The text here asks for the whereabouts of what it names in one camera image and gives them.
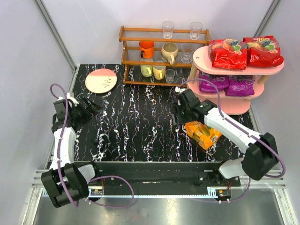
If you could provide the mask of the pink and cream plate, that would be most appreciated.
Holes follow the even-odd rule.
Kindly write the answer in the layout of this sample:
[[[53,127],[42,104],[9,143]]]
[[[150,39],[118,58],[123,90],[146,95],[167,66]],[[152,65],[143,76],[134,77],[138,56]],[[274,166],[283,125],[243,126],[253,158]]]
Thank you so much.
[[[111,91],[117,83],[116,74],[109,69],[101,68],[88,74],[85,79],[86,88],[96,94]]]

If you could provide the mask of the orange candy bag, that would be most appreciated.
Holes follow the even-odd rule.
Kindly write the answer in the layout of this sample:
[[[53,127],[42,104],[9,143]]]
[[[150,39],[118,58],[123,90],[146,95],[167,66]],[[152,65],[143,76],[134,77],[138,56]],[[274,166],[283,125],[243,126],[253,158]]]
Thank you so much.
[[[197,144],[204,150],[208,150],[212,147],[222,134],[207,125],[204,125],[198,121],[192,121],[185,124],[185,130],[187,135],[192,138]]]

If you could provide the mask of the purple candy bag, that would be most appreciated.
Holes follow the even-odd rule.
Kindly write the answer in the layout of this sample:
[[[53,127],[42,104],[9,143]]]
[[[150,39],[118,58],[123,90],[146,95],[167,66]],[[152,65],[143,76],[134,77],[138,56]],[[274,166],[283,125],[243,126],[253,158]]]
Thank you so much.
[[[225,94],[230,97],[254,95],[254,83],[255,80],[252,75],[232,75],[229,78],[229,87],[225,90]]]
[[[225,90],[229,87],[229,76],[227,75],[211,75],[202,72],[200,78],[205,81],[199,82],[199,89],[201,92],[216,93]]]

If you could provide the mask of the red candy bag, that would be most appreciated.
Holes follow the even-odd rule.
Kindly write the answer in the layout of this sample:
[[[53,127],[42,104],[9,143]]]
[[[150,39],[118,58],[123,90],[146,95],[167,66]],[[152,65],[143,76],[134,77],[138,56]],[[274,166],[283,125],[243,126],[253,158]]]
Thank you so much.
[[[247,45],[235,39],[212,40],[208,45],[211,65],[215,68],[245,70]]]
[[[256,68],[277,67],[284,62],[280,44],[273,35],[245,37],[247,45],[247,65]]]

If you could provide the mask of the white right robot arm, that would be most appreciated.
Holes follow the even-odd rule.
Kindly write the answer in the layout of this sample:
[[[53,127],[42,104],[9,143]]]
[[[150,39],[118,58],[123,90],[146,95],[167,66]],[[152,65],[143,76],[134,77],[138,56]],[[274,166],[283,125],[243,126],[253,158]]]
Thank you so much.
[[[200,101],[190,89],[176,88],[178,101],[171,106],[174,123],[198,121],[232,141],[244,156],[223,162],[218,173],[224,179],[248,176],[260,180],[279,162],[276,141],[270,133],[260,134],[225,114],[210,100]]]

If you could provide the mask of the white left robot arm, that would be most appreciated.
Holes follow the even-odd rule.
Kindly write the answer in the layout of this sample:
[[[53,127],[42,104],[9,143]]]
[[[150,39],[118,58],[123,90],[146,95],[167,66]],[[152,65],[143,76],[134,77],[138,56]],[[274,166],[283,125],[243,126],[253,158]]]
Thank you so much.
[[[41,181],[54,207],[59,208],[73,201],[88,197],[89,181],[97,174],[93,162],[77,167],[74,164],[76,132],[88,124],[102,107],[86,97],[79,101],[73,93],[59,97],[54,103],[56,113],[52,117],[52,133],[55,138],[53,160]]]

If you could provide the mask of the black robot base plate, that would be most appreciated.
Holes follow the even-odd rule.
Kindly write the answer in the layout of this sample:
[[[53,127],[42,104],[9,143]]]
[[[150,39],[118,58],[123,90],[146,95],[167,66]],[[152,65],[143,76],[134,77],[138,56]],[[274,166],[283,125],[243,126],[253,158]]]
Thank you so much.
[[[120,176],[131,185],[183,183],[239,187],[240,179],[217,175],[218,162],[94,162],[96,176]]]

